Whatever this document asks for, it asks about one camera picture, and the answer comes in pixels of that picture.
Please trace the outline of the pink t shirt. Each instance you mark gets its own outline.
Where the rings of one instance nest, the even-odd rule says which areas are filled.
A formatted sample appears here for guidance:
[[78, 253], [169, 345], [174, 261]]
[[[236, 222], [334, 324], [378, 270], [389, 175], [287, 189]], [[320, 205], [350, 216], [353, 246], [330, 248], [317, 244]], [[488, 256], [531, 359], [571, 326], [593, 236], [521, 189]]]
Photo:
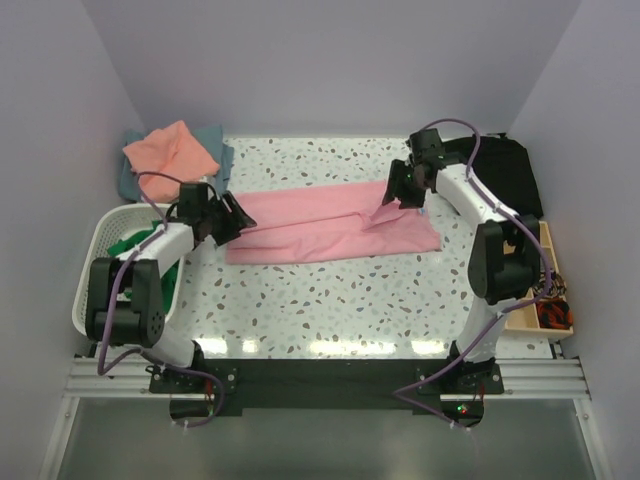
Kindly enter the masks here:
[[427, 214], [382, 204], [382, 181], [241, 194], [257, 226], [226, 248], [235, 265], [279, 265], [437, 251]]

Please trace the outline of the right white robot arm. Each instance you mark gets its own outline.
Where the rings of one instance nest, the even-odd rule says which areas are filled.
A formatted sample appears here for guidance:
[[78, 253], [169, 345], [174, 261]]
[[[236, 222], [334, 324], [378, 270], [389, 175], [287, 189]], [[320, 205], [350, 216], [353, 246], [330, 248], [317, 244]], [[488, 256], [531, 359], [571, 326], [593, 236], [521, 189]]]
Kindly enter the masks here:
[[451, 204], [475, 237], [468, 261], [468, 282], [474, 294], [461, 334], [452, 343], [445, 369], [448, 386], [469, 392], [481, 380], [479, 364], [495, 359], [496, 345], [507, 316], [533, 303], [525, 296], [551, 267], [540, 243], [540, 224], [532, 215], [520, 215], [500, 201], [479, 179], [473, 162], [481, 138], [468, 160], [445, 151], [433, 124], [412, 133], [406, 160], [392, 162], [382, 199], [402, 209], [424, 205], [427, 192]]

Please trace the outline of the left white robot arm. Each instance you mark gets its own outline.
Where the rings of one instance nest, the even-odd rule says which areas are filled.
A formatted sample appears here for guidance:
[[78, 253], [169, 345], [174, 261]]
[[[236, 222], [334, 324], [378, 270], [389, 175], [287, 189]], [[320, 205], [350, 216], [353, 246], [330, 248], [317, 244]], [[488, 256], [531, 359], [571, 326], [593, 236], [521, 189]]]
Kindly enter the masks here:
[[145, 239], [115, 257], [93, 260], [89, 268], [85, 334], [101, 344], [97, 372], [107, 374], [132, 354], [172, 366], [173, 382], [185, 392], [200, 390], [207, 368], [196, 361], [199, 345], [166, 326], [162, 277], [207, 238], [225, 245], [257, 225], [230, 192], [208, 183], [179, 187], [166, 209], [153, 201], [160, 223]]

